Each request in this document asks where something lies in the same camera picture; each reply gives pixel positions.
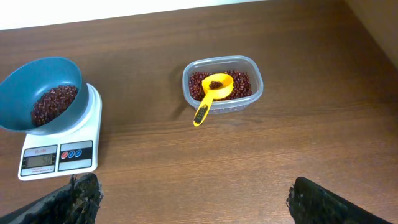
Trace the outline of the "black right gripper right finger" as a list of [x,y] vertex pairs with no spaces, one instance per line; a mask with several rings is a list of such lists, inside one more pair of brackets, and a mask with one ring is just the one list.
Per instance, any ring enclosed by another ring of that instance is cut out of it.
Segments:
[[295,224],[391,224],[305,177],[298,177],[286,200]]

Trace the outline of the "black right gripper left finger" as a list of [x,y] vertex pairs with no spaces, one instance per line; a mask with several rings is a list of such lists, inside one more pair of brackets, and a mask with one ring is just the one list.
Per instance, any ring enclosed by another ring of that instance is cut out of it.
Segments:
[[102,199],[102,185],[94,173],[72,175],[67,185],[1,217],[1,223],[95,223]]

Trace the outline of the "yellow plastic measuring scoop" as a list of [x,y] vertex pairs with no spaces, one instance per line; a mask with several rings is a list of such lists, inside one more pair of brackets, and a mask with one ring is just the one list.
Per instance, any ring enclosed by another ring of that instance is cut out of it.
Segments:
[[[223,86],[215,90],[211,90],[208,87],[211,81],[220,81],[223,83]],[[211,109],[213,100],[226,98],[231,94],[233,90],[233,78],[226,73],[216,73],[205,78],[202,81],[202,87],[205,92],[205,97],[201,101],[195,113],[193,119],[193,125],[195,127],[200,126],[204,122]]]

